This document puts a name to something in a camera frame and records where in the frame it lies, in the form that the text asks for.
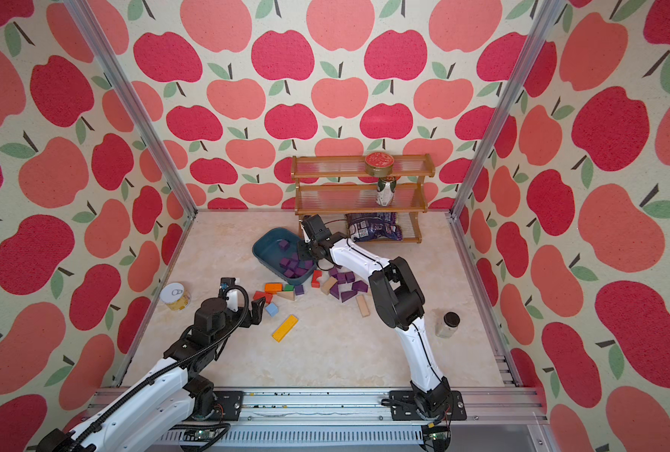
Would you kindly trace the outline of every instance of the black jar lid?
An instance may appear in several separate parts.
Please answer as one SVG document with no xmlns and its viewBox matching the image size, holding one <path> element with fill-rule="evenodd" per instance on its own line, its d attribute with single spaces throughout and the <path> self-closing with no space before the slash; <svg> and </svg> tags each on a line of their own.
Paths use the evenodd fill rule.
<svg viewBox="0 0 670 452">
<path fill-rule="evenodd" d="M 455 312 L 446 312 L 443 316 L 443 321 L 451 328 L 456 328 L 461 322 L 461 318 Z"/>
</svg>

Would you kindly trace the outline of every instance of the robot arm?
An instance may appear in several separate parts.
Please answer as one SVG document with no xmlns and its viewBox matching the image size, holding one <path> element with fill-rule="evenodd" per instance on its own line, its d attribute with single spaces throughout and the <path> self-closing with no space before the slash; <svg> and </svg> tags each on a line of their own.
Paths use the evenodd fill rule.
<svg viewBox="0 0 670 452">
<path fill-rule="evenodd" d="M 395 328 L 403 345 L 418 410 L 427 418 L 442 417 L 451 390 L 430 350 L 423 321 L 425 297 L 408 263 L 374 255 L 340 232 L 332 234 L 320 215 L 305 218 L 302 227 L 305 247 L 314 258 L 347 267 L 368 280 L 378 316 Z M 392 283 L 399 286 L 393 289 Z"/>
<path fill-rule="evenodd" d="M 303 230 L 302 255 L 346 266 L 369 281 L 378 316 L 395 329 L 403 345 L 418 412 L 423 419 L 443 419 L 451 390 L 430 350 L 423 322 L 425 299 L 408 263 L 381 258 L 341 233 L 331 234 L 319 215 L 303 220 Z M 228 296 L 235 289 L 245 299 L 243 308 L 237 309 L 234 293 Z M 222 278 L 219 295 L 202 303 L 194 324 L 144 378 L 68 434 L 51 431 L 37 452 L 143 452 L 177 422 L 190 417 L 207 420 L 216 404 L 213 383 L 199 373 L 219 358 L 236 328 L 260 323 L 264 304 L 264 298 L 255 300 L 250 311 L 247 292 L 234 278 Z"/>
<path fill-rule="evenodd" d="M 242 293 L 244 307 L 231 303 L 236 301 L 233 290 Z M 235 329 L 262 321 L 265 299 L 252 301 L 251 311 L 247 304 L 247 292 L 234 284 L 234 278 L 222 278 L 219 295 L 202 303 L 194 324 L 146 376 L 68 434 L 51 431 L 39 441 L 37 452 L 143 452 L 177 422 L 190 417 L 207 420 L 217 402 L 213 383 L 199 373 L 219 358 Z"/>
</svg>

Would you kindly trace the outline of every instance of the wooden spice rack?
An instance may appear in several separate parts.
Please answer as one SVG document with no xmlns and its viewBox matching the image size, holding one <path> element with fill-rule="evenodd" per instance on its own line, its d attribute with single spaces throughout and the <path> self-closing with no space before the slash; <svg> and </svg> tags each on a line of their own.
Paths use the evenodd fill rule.
<svg viewBox="0 0 670 452">
<path fill-rule="evenodd" d="M 403 242 L 421 243 L 418 213 L 428 212 L 423 194 L 425 177 L 436 175 L 430 154 L 424 156 L 393 156 L 395 177 L 415 177 L 415 183 L 401 183 L 395 189 L 393 201 L 387 207 L 376 202 L 377 186 L 369 185 L 307 185 L 301 179 L 321 177 L 370 177 L 366 172 L 365 156 L 353 157 L 293 157 L 291 175 L 295 183 L 295 214 L 319 214 L 323 220 L 343 218 L 346 213 L 396 212 L 397 223 L 403 232 Z M 378 239 L 375 241 L 393 241 Z"/>
</svg>

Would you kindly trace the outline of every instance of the blue plastic basin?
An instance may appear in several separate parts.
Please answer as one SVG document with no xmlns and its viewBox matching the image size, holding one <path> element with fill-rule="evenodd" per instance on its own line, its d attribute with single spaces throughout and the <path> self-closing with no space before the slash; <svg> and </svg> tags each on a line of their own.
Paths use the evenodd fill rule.
<svg viewBox="0 0 670 452">
<path fill-rule="evenodd" d="M 280 249 L 280 240 L 287 240 L 290 243 L 286 251 Z M 267 232 L 267 234 L 260 237 L 258 241 L 252 246 L 252 254 L 266 266 L 272 273 L 275 273 L 280 278 L 287 281 L 287 284 L 299 286 L 303 284 L 312 275 L 315 270 L 313 265 L 307 273 L 298 278 L 286 278 L 285 269 L 280 267 L 282 258 L 290 258 L 293 252 L 297 252 L 297 242 L 302 241 L 297 235 L 285 228 L 275 228 Z"/>
</svg>

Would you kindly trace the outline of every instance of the beige tiled floor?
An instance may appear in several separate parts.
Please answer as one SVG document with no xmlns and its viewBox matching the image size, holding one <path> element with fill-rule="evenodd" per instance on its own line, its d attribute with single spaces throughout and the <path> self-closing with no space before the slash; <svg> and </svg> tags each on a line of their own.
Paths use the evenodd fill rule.
<svg viewBox="0 0 670 452">
<path fill-rule="evenodd" d="M 502 386 L 456 247 L 443 213 L 419 216 L 421 244 L 365 244 L 387 258 L 402 256 L 425 295 L 425 324 L 433 353 L 451 386 Z M 249 295 L 278 278 L 252 255 L 252 244 L 268 230 L 297 232 L 291 212 L 202 212 L 171 273 L 192 302 L 172 312 L 162 303 L 144 333 L 124 385 L 141 378 L 193 321 L 199 304 L 216 296 L 219 279 L 235 276 Z M 410 370 L 395 332 L 380 320 L 373 302 L 362 318 L 355 299 L 346 303 L 306 285 L 296 301 L 274 297 L 280 311 L 258 326 L 235 331 L 222 357 L 203 372 L 215 386 L 407 386 Z M 461 325 L 450 339 L 433 332 L 437 316 L 457 312 Z M 299 322 L 281 343 L 271 334 L 294 314 Z"/>
</svg>

